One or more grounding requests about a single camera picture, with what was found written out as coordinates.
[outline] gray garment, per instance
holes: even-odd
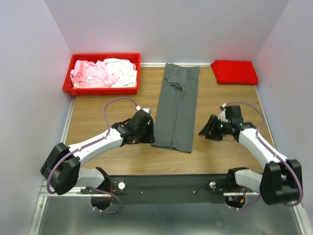
[[[199,67],[166,64],[154,125],[153,146],[191,153]]]

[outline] white wall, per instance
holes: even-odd
[[[73,53],[135,51],[143,62],[253,59],[288,0],[45,0]]]
[[[313,1],[290,0],[254,61],[276,147],[303,167],[304,207],[313,224]]]
[[[25,235],[59,141],[71,53],[43,0],[0,3],[0,234]]]

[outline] pink cloth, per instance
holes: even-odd
[[[104,62],[97,63],[78,60],[71,74],[74,87],[77,88],[108,88],[115,84],[119,77],[108,73]]]

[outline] wooden table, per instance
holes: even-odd
[[[130,96],[142,108],[152,108],[153,118],[157,111],[163,71],[164,68],[142,68],[138,94]],[[105,131],[103,107],[113,98],[115,96],[77,97],[66,144],[82,142]],[[263,172],[251,153],[232,137],[212,141],[198,136],[211,114],[218,115],[223,103],[235,100],[261,108],[254,86],[218,85],[212,69],[201,67],[192,153],[151,147],[149,144],[125,145],[98,156],[84,167],[99,166],[110,175],[226,173],[230,168],[241,166]],[[253,109],[244,105],[241,108],[245,121],[251,121],[255,126],[262,124],[261,117]],[[134,105],[128,100],[116,101],[108,107],[107,115],[110,123],[123,121],[134,115]],[[264,128],[261,134],[272,143],[268,128]]]

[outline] red towel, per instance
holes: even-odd
[[[218,84],[257,85],[259,82],[251,61],[216,60],[211,67]]]

